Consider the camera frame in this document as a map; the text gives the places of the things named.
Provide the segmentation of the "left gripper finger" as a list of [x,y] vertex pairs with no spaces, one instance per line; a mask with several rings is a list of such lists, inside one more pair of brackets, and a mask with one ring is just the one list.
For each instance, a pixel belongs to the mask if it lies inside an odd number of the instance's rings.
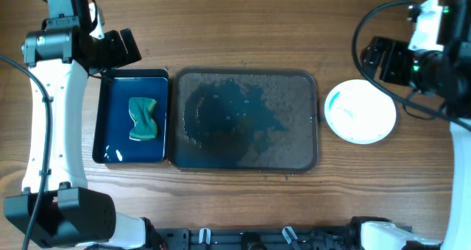
[[120,34],[124,46],[127,50],[126,65],[140,61],[142,59],[141,53],[138,49],[137,43],[135,42],[135,38],[132,34],[131,29],[123,29],[120,31]]
[[105,33],[105,66],[122,67],[127,64],[127,50],[116,30]]

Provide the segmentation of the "green yellow sponge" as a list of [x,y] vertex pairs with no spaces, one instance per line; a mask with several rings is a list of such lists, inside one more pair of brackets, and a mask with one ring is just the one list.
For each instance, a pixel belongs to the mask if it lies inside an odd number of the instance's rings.
[[129,114],[134,122],[130,130],[131,140],[151,140],[157,137],[157,124],[152,117],[157,102],[145,97],[132,97],[129,100]]

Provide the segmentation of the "white plate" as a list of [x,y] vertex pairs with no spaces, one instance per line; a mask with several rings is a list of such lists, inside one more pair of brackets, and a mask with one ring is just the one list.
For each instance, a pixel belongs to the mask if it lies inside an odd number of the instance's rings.
[[366,145],[388,136],[397,120],[391,97],[364,79],[335,86],[324,105],[327,124],[345,141]]

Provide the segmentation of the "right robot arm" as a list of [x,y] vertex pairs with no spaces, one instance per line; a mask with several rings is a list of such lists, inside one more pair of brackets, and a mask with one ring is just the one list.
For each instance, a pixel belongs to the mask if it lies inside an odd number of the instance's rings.
[[[409,42],[374,37],[362,52],[358,37],[367,21],[382,10],[405,5],[414,24]],[[382,4],[357,25],[351,45],[353,62],[372,86],[414,109],[424,121],[449,122],[453,142],[453,189],[444,240],[428,240],[387,221],[358,227],[360,247],[376,249],[470,248],[470,0],[401,0]]]

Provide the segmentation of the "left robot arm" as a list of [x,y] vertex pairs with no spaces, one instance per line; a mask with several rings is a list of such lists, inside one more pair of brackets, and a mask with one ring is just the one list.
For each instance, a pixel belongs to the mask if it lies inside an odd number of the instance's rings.
[[149,222],[117,212],[109,195],[90,190],[82,162],[88,79],[139,61],[138,47],[129,29],[103,32],[95,0],[45,1],[49,15],[26,36],[19,65],[32,87],[28,166],[4,215],[24,233],[24,247],[147,247]]

